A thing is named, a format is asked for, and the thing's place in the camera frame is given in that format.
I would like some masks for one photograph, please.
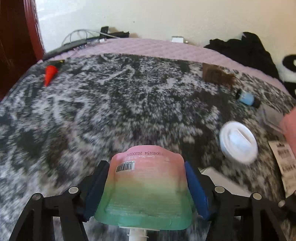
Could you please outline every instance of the white cable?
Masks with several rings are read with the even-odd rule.
[[[70,43],[72,43],[72,41],[71,41],[72,34],[73,34],[73,33],[77,33],[77,32],[85,32],[85,33],[86,33],[86,39],[87,39],[87,37],[88,37],[87,33],[91,34],[92,36],[95,36],[92,32],[94,32],[94,33],[98,33],[98,34],[102,34],[102,35],[105,35],[105,36],[109,36],[109,37],[112,37],[112,38],[119,39],[119,37],[112,36],[112,35],[110,35],[110,34],[105,34],[105,33],[99,32],[99,31],[94,31],[94,30],[90,30],[90,29],[77,29],[77,30],[74,30],[74,31],[72,31],[71,33],[69,33],[69,34],[64,38],[64,40],[63,40],[61,46],[64,45],[64,42],[66,41],[66,39],[67,39],[68,37],[69,37],[69,39],[70,39]]]

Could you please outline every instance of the dark red door frame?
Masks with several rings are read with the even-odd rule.
[[[44,47],[39,31],[39,21],[35,0],[24,0],[24,8],[33,50],[37,60],[40,60],[44,54]]]

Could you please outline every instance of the silver screw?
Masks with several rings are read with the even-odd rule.
[[[224,189],[224,187],[217,186],[217,187],[215,187],[215,191],[217,193],[224,193],[225,192],[225,189]]]
[[[32,196],[32,199],[33,199],[34,201],[37,201],[37,200],[39,200],[40,198],[41,198],[40,193],[36,193],[36,194],[34,194],[34,195]]]
[[[69,193],[75,194],[78,192],[78,190],[79,190],[78,187],[71,187],[71,188],[69,188]]]
[[[253,198],[255,198],[256,200],[261,200],[262,196],[260,193],[254,193]]]
[[[286,204],[286,201],[285,200],[281,200],[278,203],[278,207],[283,207],[283,206],[285,206],[285,204]]]

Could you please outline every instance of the pink and green pouch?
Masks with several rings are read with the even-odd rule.
[[[135,146],[112,158],[94,217],[109,225],[181,230],[191,224],[192,203],[182,156]]]

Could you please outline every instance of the white label tag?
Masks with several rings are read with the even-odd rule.
[[[296,190],[295,156],[291,150],[291,147],[286,142],[269,141],[268,144],[279,165],[286,197],[288,197]]]
[[[135,161],[126,161],[117,166],[116,172],[131,171],[135,169]]]

